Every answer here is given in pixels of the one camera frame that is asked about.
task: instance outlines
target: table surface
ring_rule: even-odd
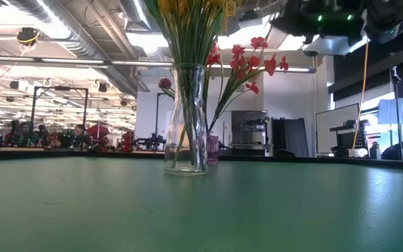
[[[0,251],[403,251],[403,170],[161,160],[0,161]]]

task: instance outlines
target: ventilation duct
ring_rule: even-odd
[[[144,14],[144,9],[141,4],[141,0],[120,0],[122,12],[125,14],[129,23],[134,22],[136,25],[151,30],[150,23]],[[164,55],[158,47],[144,48],[144,52],[150,61],[162,62],[164,61]]]
[[[59,0],[4,0],[8,5],[32,15],[46,26],[42,27],[53,39],[70,39],[79,43],[62,43],[62,45],[78,58],[108,59],[108,55],[94,42],[91,36],[82,28],[78,21],[68,12]],[[114,66],[107,69],[97,69],[113,82],[119,91],[135,95],[137,87],[134,81],[123,76]]]

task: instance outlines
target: yellow flower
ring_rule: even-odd
[[[183,14],[186,12],[188,9],[188,1],[186,0],[179,0],[178,1],[178,14],[180,14],[180,17],[183,16]]]
[[[158,0],[158,7],[160,7],[160,12],[162,15],[172,11],[170,0]]]
[[[218,5],[221,6],[224,4],[225,0],[208,0],[209,3],[213,4],[213,5]]]

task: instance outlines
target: pipe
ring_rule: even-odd
[[[146,15],[138,0],[119,0],[119,4],[129,22],[143,21],[148,25]]]
[[[86,0],[88,5],[91,4],[90,0]],[[119,41],[119,39],[122,41],[123,46],[125,46],[128,51],[131,53],[131,57],[137,59],[138,55],[136,54],[135,49],[133,48],[132,44],[129,42],[127,35],[125,34],[124,31],[121,31],[118,27],[117,22],[111,17],[110,13],[108,12],[108,10],[105,8],[105,6],[102,4],[102,2],[100,2],[100,0],[92,0],[93,3],[95,3],[95,6],[102,12],[102,15],[104,15],[105,19],[110,23],[111,27],[113,28],[113,30],[115,31],[115,33],[118,35],[119,38],[116,38],[115,36],[111,36],[111,38],[116,42]],[[94,9],[94,6],[92,6],[93,11],[96,13],[96,16],[100,17],[100,14],[98,14],[98,12]],[[108,32],[108,33],[112,33],[111,29],[108,27],[108,25],[103,25],[101,24],[104,29]],[[144,85],[142,82],[137,81],[136,76],[134,75],[134,69],[130,68],[129,69],[129,77],[132,81],[134,81],[136,86],[139,86],[142,88],[142,91],[146,91],[146,92],[150,92],[150,89],[147,87],[147,85]]]
[[[150,25],[139,1],[140,0],[120,0],[122,12],[127,16],[129,22],[144,22],[150,30]],[[144,48],[144,52],[150,61],[164,61],[164,55],[161,48]]]
[[[12,35],[0,34],[0,41],[5,40],[16,40],[17,38]],[[66,38],[38,38],[37,41],[40,42],[51,42],[51,43],[78,43],[79,41],[66,39]]]
[[[109,59],[108,55],[96,44],[94,39],[59,0],[4,0],[4,2],[44,23],[46,26],[42,31],[49,37],[79,41],[80,43],[62,44],[76,57],[81,59]],[[132,85],[131,80],[122,75],[114,66],[109,66],[107,69],[97,69],[97,71],[109,77],[119,91],[133,95],[137,93],[137,87]]]
[[[127,35],[125,35],[125,32],[120,31],[117,22],[111,17],[110,13],[108,10],[105,8],[105,6],[102,4],[100,0],[93,0],[93,2],[96,4],[96,6],[99,8],[99,10],[102,12],[102,15],[104,15],[105,19],[110,23],[111,27],[115,31],[115,33],[119,36],[119,39],[124,43],[124,45],[127,47],[127,49],[130,51],[132,54],[132,57],[134,59],[138,58],[138,55],[136,54],[135,49],[129,42]]]
[[[99,24],[101,24],[101,26],[105,29],[106,33],[110,36],[110,38],[113,40],[113,42],[121,50],[122,54],[124,54],[124,56],[127,58],[133,57],[133,55],[130,53],[130,51],[127,49],[127,47],[121,43],[121,41],[117,38],[117,36],[111,31],[110,27],[108,27],[108,24],[105,22],[105,20],[102,18],[102,16],[100,16],[100,14],[97,12],[96,8],[92,5],[91,1],[85,0],[85,3],[87,4],[87,7],[89,8],[89,10],[94,13],[94,16],[96,17]]]
[[[42,58],[42,57],[12,57],[0,56],[0,64],[7,64],[8,62],[17,62],[18,66],[48,66],[48,67],[77,67],[85,65],[87,68],[102,66],[136,66],[136,67],[172,67],[173,62],[148,62],[138,60],[125,60],[125,59],[63,59],[63,58]],[[219,69],[220,65],[214,64],[213,69]],[[231,69],[228,64],[223,65],[223,69]],[[277,72],[284,72],[284,70],[276,68]],[[305,66],[291,66],[286,71],[288,73],[303,73],[314,74],[315,67]]]

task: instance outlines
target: ceiling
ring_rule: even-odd
[[[41,0],[18,2],[36,3],[36,1],[41,2]],[[3,2],[14,3],[17,1],[3,0]],[[152,31],[146,32],[139,23],[126,22],[119,0],[54,0],[44,3],[49,4],[49,6],[59,6],[53,10],[64,10],[63,17],[53,18],[51,23],[44,23],[44,20],[37,19],[37,16],[32,13],[22,12],[15,6],[0,4],[0,56],[77,58],[76,51],[70,50],[70,48],[72,45],[83,46],[83,44],[69,39],[70,37],[57,38],[56,36],[56,33],[60,32],[58,29],[60,27],[56,28],[54,25],[57,25],[58,22],[67,21],[75,22],[75,25],[78,26],[77,30],[80,33],[73,39],[87,39],[86,43],[94,44],[96,50],[100,50],[100,55],[106,59],[147,60],[147,57],[150,59],[150,55],[147,55],[143,50],[143,44],[151,41],[147,35],[159,33],[159,30],[154,30],[156,25],[153,25],[152,20],[149,20],[149,23],[152,24]],[[257,3],[243,1],[243,7],[239,9],[237,18],[243,15],[245,11],[254,9],[262,18],[262,27],[259,29],[246,27],[235,35],[225,37],[226,43],[232,45],[237,42],[237,39],[240,39],[242,41],[240,44],[247,47],[247,53],[250,54],[250,38],[267,34],[269,26],[265,18],[268,20],[268,14],[278,10],[277,3],[278,0],[258,1]],[[33,27],[41,33],[38,42],[32,48],[20,45],[15,39],[15,35],[23,27]],[[138,32],[140,29],[142,29],[140,34],[146,36],[141,37],[139,43],[135,44],[134,38],[128,34]],[[286,56],[291,66],[310,67],[311,58],[304,56],[302,51],[278,51],[286,37],[287,35],[283,32],[272,29],[269,34],[269,48],[262,53],[262,58],[270,58],[277,52],[277,60]],[[166,56],[163,60],[171,61],[168,48],[160,47],[160,50]],[[224,62],[231,60],[232,54],[228,46],[222,50],[222,57]],[[0,63],[0,126],[14,118],[30,120],[33,87],[50,84],[50,87],[64,85],[72,88],[87,88],[89,90],[87,121],[90,123],[101,120],[114,128],[134,129],[136,92],[159,91],[157,90],[158,81],[162,77],[171,78],[171,73],[169,69],[143,66],[139,68],[115,66],[109,70],[89,68],[85,65],[65,68],[62,66],[40,66],[35,62],[31,66],[1,65]],[[107,75],[107,73],[113,72],[115,72],[115,79],[113,79],[114,76]],[[23,83],[24,89],[11,89],[11,81]],[[107,83],[107,91],[99,92],[98,83]],[[36,123],[66,127],[83,121],[83,105],[85,103],[83,92],[76,92],[75,90],[70,92],[40,91],[42,91],[42,96],[36,102]],[[122,106],[120,104],[123,99],[128,102],[128,105]]]

